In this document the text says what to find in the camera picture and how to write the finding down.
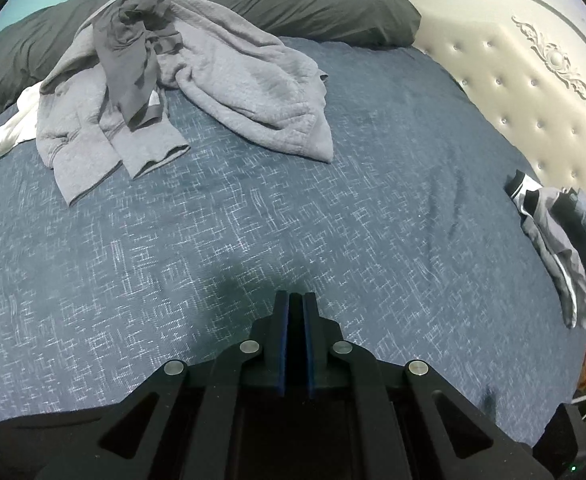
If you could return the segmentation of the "folded grey striped clothes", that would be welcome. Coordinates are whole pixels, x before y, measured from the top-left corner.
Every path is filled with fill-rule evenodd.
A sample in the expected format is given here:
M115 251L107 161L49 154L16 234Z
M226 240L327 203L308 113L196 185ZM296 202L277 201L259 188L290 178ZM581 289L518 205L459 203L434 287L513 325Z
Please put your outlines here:
M505 191L556 286L564 325L586 328L586 193L548 188L520 170Z

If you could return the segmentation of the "blue patterned bed sheet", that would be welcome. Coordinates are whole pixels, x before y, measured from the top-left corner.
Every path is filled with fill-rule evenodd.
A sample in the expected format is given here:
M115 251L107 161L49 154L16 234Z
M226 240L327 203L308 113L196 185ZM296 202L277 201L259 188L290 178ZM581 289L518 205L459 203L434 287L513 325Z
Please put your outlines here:
M380 360L421 359L511 438L574 393L586 330L505 191L528 161L413 49L295 39L327 73L334 158L272 153L167 96L190 151L67 205L36 147L0 159L0 422L112 404L314 292Z

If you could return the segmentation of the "light grey sweatshirt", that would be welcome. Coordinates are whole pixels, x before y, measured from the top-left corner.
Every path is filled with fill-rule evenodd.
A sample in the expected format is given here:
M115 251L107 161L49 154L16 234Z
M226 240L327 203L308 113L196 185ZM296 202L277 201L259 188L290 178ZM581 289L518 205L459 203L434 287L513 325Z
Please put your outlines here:
M157 57L162 117L130 129L110 100L93 43L92 21L114 1L79 26L40 87L36 145L67 203L117 168L139 178L186 154L189 143L169 118L169 90L247 141L331 162L325 73L306 54L207 0L171 0L182 47Z

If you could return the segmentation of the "dark grey long pillow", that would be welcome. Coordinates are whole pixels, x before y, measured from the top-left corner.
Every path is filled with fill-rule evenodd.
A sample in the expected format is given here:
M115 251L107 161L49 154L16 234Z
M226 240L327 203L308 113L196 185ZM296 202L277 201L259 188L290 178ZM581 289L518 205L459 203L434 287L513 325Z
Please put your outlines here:
M67 0L0 32L0 114L49 75L86 18L110 0ZM408 0L209 0L275 36L408 47L421 15Z

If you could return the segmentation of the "dark grey small garment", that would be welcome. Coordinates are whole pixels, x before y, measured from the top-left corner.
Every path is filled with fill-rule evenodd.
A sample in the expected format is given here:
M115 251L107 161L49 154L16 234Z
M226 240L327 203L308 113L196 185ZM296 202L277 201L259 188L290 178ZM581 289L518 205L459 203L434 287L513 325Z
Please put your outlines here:
M93 19L92 27L108 95L127 126L136 130L159 120L157 57L182 47L171 0L115 0Z

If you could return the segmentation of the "white cloth piece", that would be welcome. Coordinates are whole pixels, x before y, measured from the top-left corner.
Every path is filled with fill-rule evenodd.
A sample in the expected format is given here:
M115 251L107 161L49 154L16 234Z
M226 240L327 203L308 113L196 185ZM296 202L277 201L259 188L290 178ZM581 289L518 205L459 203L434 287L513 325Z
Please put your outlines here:
M16 113L0 126L0 158L16 145L35 140L40 87L40 82L37 82L26 88L16 101Z

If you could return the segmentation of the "cream tufted headboard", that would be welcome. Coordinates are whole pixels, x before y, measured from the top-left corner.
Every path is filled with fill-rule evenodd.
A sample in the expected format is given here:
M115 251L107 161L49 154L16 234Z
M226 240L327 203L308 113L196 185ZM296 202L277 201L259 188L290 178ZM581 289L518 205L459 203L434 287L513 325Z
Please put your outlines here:
M582 0L409 0L415 47L461 84L544 185L586 192Z

